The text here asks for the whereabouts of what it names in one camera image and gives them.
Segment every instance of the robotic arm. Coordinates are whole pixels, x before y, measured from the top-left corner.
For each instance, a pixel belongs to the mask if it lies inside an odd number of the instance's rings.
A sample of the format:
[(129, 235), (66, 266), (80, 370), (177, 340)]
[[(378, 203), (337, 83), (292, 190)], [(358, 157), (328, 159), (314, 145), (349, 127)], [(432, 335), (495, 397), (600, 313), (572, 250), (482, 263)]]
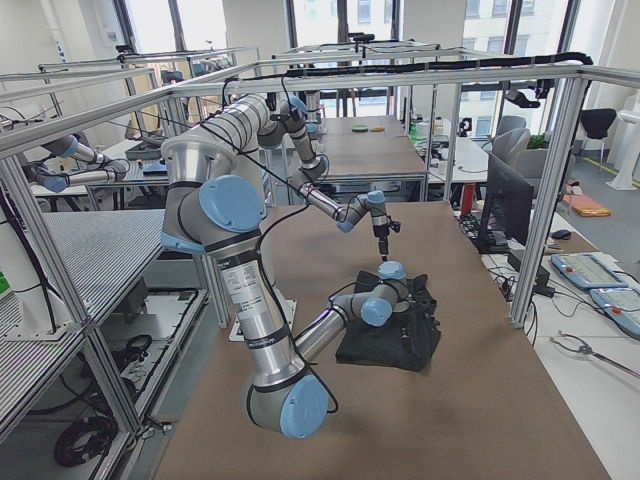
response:
[(363, 318), (382, 325), (394, 310), (404, 311), (408, 304), (402, 266), (385, 262), (379, 270), (380, 284), (372, 292), (333, 298), (306, 333), (294, 340), (257, 251), (264, 202), (249, 181), (232, 174), (238, 155), (255, 147), (256, 139), (269, 148), (279, 144), (285, 133), (301, 161), (288, 179), (289, 186), (344, 232), (369, 212), (381, 253), (386, 255), (389, 230), (397, 230), (399, 223), (387, 215), (382, 192), (341, 206), (316, 189), (314, 182), (327, 166), (313, 151), (304, 119), (288, 101), (272, 115), (259, 95), (243, 97), (218, 116), (164, 142), (170, 190), (162, 243), (217, 260), (256, 367), (245, 397), (247, 414), (260, 427), (304, 438), (320, 428), (328, 407), (328, 392), (308, 361), (350, 320)]
[(86, 165), (81, 172), (55, 172), (44, 163), (25, 164), (23, 170), (27, 180), (36, 182), (52, 192), (61, 192), (72, 185), (113, 183), (122, 180), (129, 171), (126, 160), (111, 159), (101, 152), (83, 145), (73, 135), (59, 138), (42, 145), (57, 157), (73, 158)]

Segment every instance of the glass window pane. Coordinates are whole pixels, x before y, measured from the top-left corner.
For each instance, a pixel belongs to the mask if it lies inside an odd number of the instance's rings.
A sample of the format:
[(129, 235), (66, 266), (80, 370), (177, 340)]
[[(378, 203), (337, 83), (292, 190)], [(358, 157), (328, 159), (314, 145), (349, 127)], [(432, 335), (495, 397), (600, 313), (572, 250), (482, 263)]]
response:
[(222, 0), (177, 1), (187, 50), (227, 48), (227, 23)]
[(373, 33), (376, 40), (390, 39), (391, 22), (385, 21), (385, 3), (386, 0), (348, 1), (347, 23), (349, 31)]
[(513, 54), (516, 57), (524, 57), (527, 54), (527, 43), (529, 42), (529, 37), (525, 35), (518, 35), (516, 37), (516, 45), (513, 49)]
[(527, 55), (556, 53), (558, 51), (560, 33), (562, 32), (562, 24), (567, 12), (567, 3), (568, 0), (539, 2), (538, 5), (535, 5), (535, 10), (532, 10), (532, 14), (521, 15), (518, 23), (516, 52), (518, 52), (519, 48), (518, 42), (523, 42), (521, 40), (522, 37), (526, 38), (524, 44)]
[(491, 37), (487, 42), (487, 52), (502, 53), (504, 51), (504, 37)]
[[(507, 15), (511, 8), (510, 0), (498, 1), (498, 10), (504, 10), (503, 16), (494, 17), (494, 1), (482, 0), (478, 2), (478, 14), (467, 16), (464, 22), (464, 35), (466, 40), (475, 39), (473, 48), (481, 52), (502, 53), (504, 51), (504, 38), (507, 31)], [(475, 128), (480, 118), (494, 118), (501, 95), (491, 92), (469, 92), (469, 101), (460, 105), (460, 118), (469, 117), (473, 120), (474, 129), (471, 136), (482, 136)]]
[(332, 3), (323, 0), (293, 0), (298, 46), (338, 41), (338, 7), (336, 2), (334, 10)]
[(480, 16), (480, 0), (467, 0), (467, 18)]
[(480, 92), (480, 100), (495, 100), (496, 92)]
[(371, 23), (371, 0), (358, 0), (358, 23)]
[(493, 0), (492, 17), (504, 17), (507, 15), (507, 0)]
[(476, 39), (475, 38), (465, 38), (462, 40), (462, 48), (466, 48), (467, 50), (475, 50), (476, 49)]
[(491, 135), (491, 124), (493, 123), (493, 117), (478, 117), (476, 120), (475, 131), (476, 137)]
[(522, 2), (522, 15), (533, 15), (535, 13), (536, 0), (524, 0)]
[(138, 53), (175, 52), (169, 2), (126, 0)]
[(384, 23), (393, 20), (393, 0), (384, 0)]

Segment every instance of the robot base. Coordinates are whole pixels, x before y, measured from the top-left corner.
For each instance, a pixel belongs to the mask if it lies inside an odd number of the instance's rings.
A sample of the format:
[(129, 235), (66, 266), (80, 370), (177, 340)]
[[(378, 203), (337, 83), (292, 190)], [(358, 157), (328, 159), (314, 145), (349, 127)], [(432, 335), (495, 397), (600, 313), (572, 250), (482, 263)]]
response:
[(32, 332), (18, 323), (2, 337), (2, 340), (5, 342), (58, 342), (69, 331), (72, 324), (73, 322), (63, 323), (58, 326), (56, 333), (51, 333), (51, 331)]
[(606, 182), (607, 185), (609, 185), (611, 188), (614, 188), (616, 190), (621, 190), (621, 191), (637, 190), (637, 188), (634, 187), (633, 184), (616, 183), (616, 179), (613, 179), (610, 182)]

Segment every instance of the metal grating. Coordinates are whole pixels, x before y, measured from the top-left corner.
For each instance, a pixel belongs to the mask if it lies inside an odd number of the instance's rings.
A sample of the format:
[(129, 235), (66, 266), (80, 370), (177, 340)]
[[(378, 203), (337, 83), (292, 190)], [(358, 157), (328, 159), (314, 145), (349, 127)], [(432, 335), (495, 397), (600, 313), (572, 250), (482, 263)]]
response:
[(163, 217), (164, 210), (45, 215), (71, 278), (98, 323), (160, 254)]
[[(53, 239), (76, 288), (102, 322), (161, 251), (163, 210), (50, 213)], [(0, 301), (0, 335), (20, 321), (18, 301)], [(56, 343), (0, 341), (0, 441), (79, 351), (76, 328)]]

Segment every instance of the workbench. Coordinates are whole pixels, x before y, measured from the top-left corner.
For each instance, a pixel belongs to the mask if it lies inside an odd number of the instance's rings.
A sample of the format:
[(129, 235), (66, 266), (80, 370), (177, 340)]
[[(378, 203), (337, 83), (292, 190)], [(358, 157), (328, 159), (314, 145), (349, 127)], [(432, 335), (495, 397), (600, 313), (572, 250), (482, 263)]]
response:
[[(384, 131), (352, 132), (353, 125), (384, 127)], [(420, 199), (424, 199), (427, 167), (396, 117), (328, 118), (326, 128), (327, 134), (320, 142), (324, 145), (322, 153), (329, 157), (330, 168), (322, 177), (323, 182), (342, 185), (417, 182)]]
[[(431, 364), (420, 373), (338, 365), (339, 336), (316, 370), (340, 410), (315, 436), (292, 440), (248, 420), (241, 391), (250, 355), (220, 335), (157, 480), (609, 478), (524, 333), (506, 319), (507, 304), (449, 205), (388, 209), (403, 222), (390, 258), (409, 277), (427, 273), (438, 300), (442, 339)], [(370, 228), (346, 236), (315, 210), (270, 236), (276, 285), (298, 301), (297, 331), (327, 295), (380, 262)]]

